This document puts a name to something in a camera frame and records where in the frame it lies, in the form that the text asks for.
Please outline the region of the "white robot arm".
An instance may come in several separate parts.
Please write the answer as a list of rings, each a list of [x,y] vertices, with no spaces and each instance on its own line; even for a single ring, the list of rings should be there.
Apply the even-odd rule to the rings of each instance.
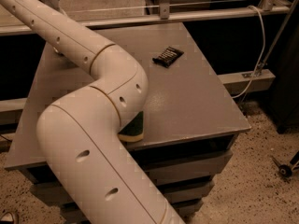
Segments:
[[[184,224],[121,143],[148,79],[120,46],[38,0],[2,6],[93,78],[49,105],[36,124],[45,159],[91,224]]]

